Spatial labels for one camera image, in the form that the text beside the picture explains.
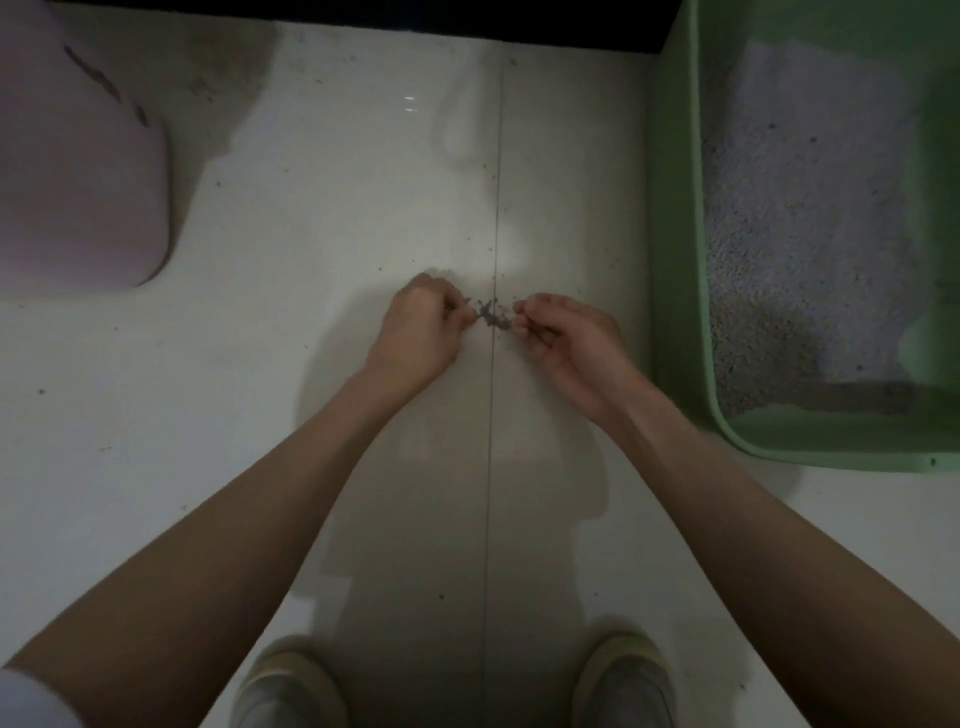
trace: gray shoe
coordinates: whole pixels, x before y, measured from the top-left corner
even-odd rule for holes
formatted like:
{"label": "gray shoe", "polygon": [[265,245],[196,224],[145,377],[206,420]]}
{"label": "gray shoe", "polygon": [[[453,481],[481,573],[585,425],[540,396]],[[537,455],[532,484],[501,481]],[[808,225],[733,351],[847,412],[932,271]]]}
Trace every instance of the gray shoe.
{"label": "gray shoe", "polygon": [[316,660],[280,652],[253,665],[230,728],[348,728],[347,705]]}
{"label": "gray shoe", "polygon": [[676,728],[677,700],[666,660],[646,635],[617,635],[597,647],[573,690],[573,728]]}

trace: dark wall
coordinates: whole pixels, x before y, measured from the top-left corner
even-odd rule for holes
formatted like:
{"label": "dark wall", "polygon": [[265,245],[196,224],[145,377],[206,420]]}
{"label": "dark wall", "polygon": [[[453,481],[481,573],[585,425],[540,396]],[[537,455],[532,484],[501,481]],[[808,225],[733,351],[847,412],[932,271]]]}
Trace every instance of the dark wall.
{"label": "dark wall", "polygon": [[658,53],[680,0],[642,7],[589,0],[579,5],[556,1],[506,5],[437,0],[251,0],[242,12],[237,11],[239,5],[225,8],[222,0],[107,0],[102,4]]}

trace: white sleeve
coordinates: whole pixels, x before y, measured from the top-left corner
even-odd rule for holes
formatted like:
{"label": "white sleeve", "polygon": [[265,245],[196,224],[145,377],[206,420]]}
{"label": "white sleeve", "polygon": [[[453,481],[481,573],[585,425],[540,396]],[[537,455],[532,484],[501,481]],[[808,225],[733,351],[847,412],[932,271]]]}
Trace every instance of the white sleeve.
{"label": "white sleeve", "polygon": [[84,728],[62,698],[11,669],[0,669],[0,726],[2,728]]}

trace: forearm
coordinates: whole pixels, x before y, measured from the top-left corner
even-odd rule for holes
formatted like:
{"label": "forearm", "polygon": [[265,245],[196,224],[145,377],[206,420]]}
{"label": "forearm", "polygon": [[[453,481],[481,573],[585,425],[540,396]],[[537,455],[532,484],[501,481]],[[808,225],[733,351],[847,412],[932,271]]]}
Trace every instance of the forearm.
{"label": "forearm", "polygon": [[808,719],[960,719],[960,643],[948,630],[767,493],[649,383],[625,415],[615,439]]}
{"label": "forearm", "polygon": [[356,462],[402,406],[361,373],[11,660],[91,728],[196,725],[276,611]]}

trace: pink plastic container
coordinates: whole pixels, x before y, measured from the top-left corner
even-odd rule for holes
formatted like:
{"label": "pink plastic container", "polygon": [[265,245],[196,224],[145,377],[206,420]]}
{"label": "pink plastic container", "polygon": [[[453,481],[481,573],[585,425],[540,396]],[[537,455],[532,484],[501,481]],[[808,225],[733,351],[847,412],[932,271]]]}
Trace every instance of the pink plastic container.
{"label": "pink plastic container", "polygon": [[39,0],[0,2],[0,294],[151,278],[170,250],[158,119]]}

